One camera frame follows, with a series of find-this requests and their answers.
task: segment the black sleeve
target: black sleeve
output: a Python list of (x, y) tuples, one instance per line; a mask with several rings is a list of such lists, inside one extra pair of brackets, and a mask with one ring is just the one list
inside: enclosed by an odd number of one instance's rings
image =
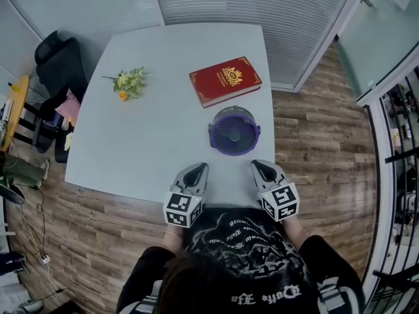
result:
[(171, 251), (161, 247), (149, 247), (139, 258), (120, 293), (117, 313), (126, 306), (149, 296), (155, 281), (162, 280), (166, 262), (175, 257)]
[(338, 286), (352, 289), (360, 308), (365, 307), (365, 295), (355, 270), (321, 236), (310, 236), (302, 244), (299, 253), (317, 283), (322, 283), (326, 278), (339, 277)]

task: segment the person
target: person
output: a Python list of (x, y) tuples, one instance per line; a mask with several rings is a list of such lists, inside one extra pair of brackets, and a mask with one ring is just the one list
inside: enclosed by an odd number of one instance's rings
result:
[(353, 290), (362, 313), (356, 272), (297, 216), (281, 223), (261, 209), (206, 207), (144, 251), (117, 313), (318, 313), (318, 284), (330, 277)]
[(48, 178), (49, 160), (45, 159), (40, 167), (34, 166), (25, 160), (0, 151), (1, 174), (8, 182), (40, 188), (43, 180)]
[(0, 253), (0, 275), (5, 275), (9, 272), (24, 271), (23, 261), (26, 260), (24, 254), (11, 251), (9, 253)]

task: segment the purple fan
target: purple fan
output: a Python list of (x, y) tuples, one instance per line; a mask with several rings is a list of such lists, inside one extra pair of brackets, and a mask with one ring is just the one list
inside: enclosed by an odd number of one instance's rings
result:
[(246, 109), (239, 106), (224, 108), (208, 125), (209, 142), (223, 154), (239, 156), (255, 148), (261, 127)]

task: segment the black t-shirt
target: black t-shirt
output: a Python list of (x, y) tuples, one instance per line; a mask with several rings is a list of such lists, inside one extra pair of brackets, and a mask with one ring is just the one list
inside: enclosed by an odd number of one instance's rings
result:
[[(317, 283), (330, 277), (339, 277), (338, 286), (353, 289), (363, 303), (355, 271), (320, 236), (309, 237), (298, 253), (281, 224), (259, 209), (206, 208), (185, 231), (183, 244), (186, 251), (208, 256), (227, 270), (232, 278), (224, 296), (231, 310), (240, 313), (316, 313)], [(150, 296), (173, 257), (166, 249), (148, 248), (122, 290), (118, 312)]]

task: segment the green pants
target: green pants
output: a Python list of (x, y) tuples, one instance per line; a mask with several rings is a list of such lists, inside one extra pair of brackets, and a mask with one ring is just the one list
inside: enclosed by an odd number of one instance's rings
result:
[(40, 186), (44, 171), (40, 167), (33, 166), (21, 158), (4, 153), (3, 175), (8, 182), (16, 180), (22, 185)]

